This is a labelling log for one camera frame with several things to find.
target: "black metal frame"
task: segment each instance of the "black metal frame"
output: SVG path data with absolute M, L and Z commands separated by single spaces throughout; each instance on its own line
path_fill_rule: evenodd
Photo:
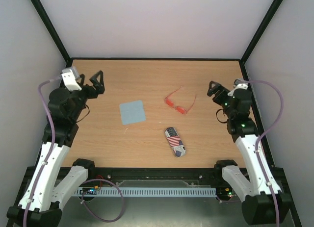
M 253 39 L 251 40 L 248 48 L 246 49 L 243 57 L 241 59 L 210 59 L 210 58 L 71 58 L 65 47 L 62 44 L 61 39 L 59 38 L 55 28 L 52 25 L 47 13 L 45 12 L 44 7 L 42 6 L 40 0 L 31 0 L 35 9 L 37 10 L 39 16 L 41 17 L 43 23 L 45 24 L 48 32 L 50 33 L 51 37 L 53 38 L 55 44 L 57 45 L 59 51 L 61 52 L 66 66 L 70 67 L 73 64 L 73 60 L 75 59 L 103 59 L 103 60 L 186 60 L 186 61 L 238 61 L 243 78 L 248 80 L 248 74 L 245 69 L 245 63 L 248 60 L 249 56 L 251 55 L 254 47 L 258 43 L 259 39 L 263 35 L 264 31 L 266 30 L 268 24 L 270 23 L 272 17 L 275 15 L 277 9 L 279 8 L 280 4 L 283 0 L 274 0 L 271 4 L 268 12 L 266 13 L 264 19 L 262 20 L 258 30 L 256 31 Z M 259 134 L 264 132 L 264 128 L 262 125 L 262 120 L 257 108 L 256 101 L 253 97 L 253 104 L 252 110 L 256 120 L 257 128 L 259 130 Z M 264 137 L 262 139 L 262 145 L 264 148 L 265 156 L 267 159 L 268 164 L 270 165 L 270 169 L 272 174 L 274 175 L 277 181 L 280 181 L 283 190 L 285 193 L 290 193 L 289 185 L 282 168 L 276 168 L 273 157 L 269 148 L 269 144 L 267 138 Z M 63 179 L 66 174 L 69 172 L 70 168 L 61 168 L 58 179 Z M 28 167 L 23 178 L 21 187 L 19 189 L 17 198 L 14 204 L 18 204 L 19 200 L 22 198 L 23 193 L 25 192 L 27 183 L 32 178 L 35 171 L 35 166 Z M 246 172 L 245 168 L 242 168 L 241 171 L 243 173 Z M 215 177 L 214 168 L 190 168 L 190 169 L 174 169 L 174 168 L 164 168 L 164 169 L 141 169 L 141 168 L 97 168 L 96 173 L 102 175 L 103 177 L 107 178 L 110 175 L 110 180 L 114 182 L 119 182 L 122 180 L 184 180 L 190 183 L 196 183 L 199 185 L 210 185 L 211 187 L 215 187 L 217 189 L 220 188 L 227 188 L 229 187 L 228 183 L 225 181 L 220 181 Z M 301 227 L 301 222 L 296 211 L 295 205 L 293 203 L 291 208 L 291 214 L 296 227 Z M 8 221 L 6 227 L 13 227 L 13 222 L 10 220 Z

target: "wooden table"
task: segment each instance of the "wooden table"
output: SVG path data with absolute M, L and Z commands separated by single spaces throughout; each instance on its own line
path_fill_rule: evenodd
M 211 168 L 220 159 L 234 159 L 244 167 L 226 125 L 216 119 L 219 105 L 206 95 L 211 80 L 232 89 L 242 77 L 237 61 L 75 60 L 73 66 L 86 79 L 102 70 L 105 93 L 88 100 L 91 112 L 78 123 L 63 166 L 86 158 L 97 167 Z M 171 98 L 176 105 L 189 108 L 197 94 L 187 115 L 164 103 L 180 86 Z M 119 104 L 137 100 L 144 103 L 146 121 L 122 125 Z M 176 158 L 165 139 L 170 126 L 186 147 L 183 157 Z

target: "light blue square cloth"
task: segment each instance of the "light blue square cloth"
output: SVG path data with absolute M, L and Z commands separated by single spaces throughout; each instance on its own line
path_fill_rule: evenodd
M 139 123 L 146 120 L 143 101 L 133 101 L 119 105 L 122 125 Z

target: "gray wall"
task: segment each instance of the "gray wall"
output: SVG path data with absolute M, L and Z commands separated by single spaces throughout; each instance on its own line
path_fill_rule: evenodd
M 30 0 L 0 0 L 0 226 L 39 152 L 45 112 L 37 86 L 64 66 Z
M 273 0 L 41 0 L 71 57 L 241 58 Z
M 268 139 L 305 227 L 314 221 L 313 13 L 313 0 L 284 0 L 246 64 L 251 79 L 271 81 L 284 95 L 283 117 Z M 264 86 L 254 91 L 269 127 L 278 114 L 278 96 Z

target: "red eyeglass frame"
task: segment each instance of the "red eyeglass frame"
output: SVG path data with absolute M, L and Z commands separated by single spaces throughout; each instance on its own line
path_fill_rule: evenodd
M 196 100 L 196 95 L 195 95 L 193 104 L 191 105 L 191 107 L 190 107 L 188 110 L 185 110 L 185 109 L 184 109 L 183 107 L 181 107 L 181 106 L 175 106 L 175 104 L 174 104 L 171 100 L 168 99 L 168 97 L 170 97 L 173 93 L 177 92 L 177 91 L 180 90 L 181 88 L 182 88 L 182 86 L 180 86 L 180 87 L 179 87 L 177 90 L 175 90 L 174 92 L 171 92 L 168 96 L 165 97 L 164 101 L 165 101 L 165 103 L 166 103 L 168 106 L 174 108 L 177 112 L 179 112 L 179 113 L 185 115 L 185 114 L 187 114 L 187 113 L 190 111 L 190 109 L 193 107 L 193 105 L 194 105 L 194 103 L 195 103 L 195 100 Z

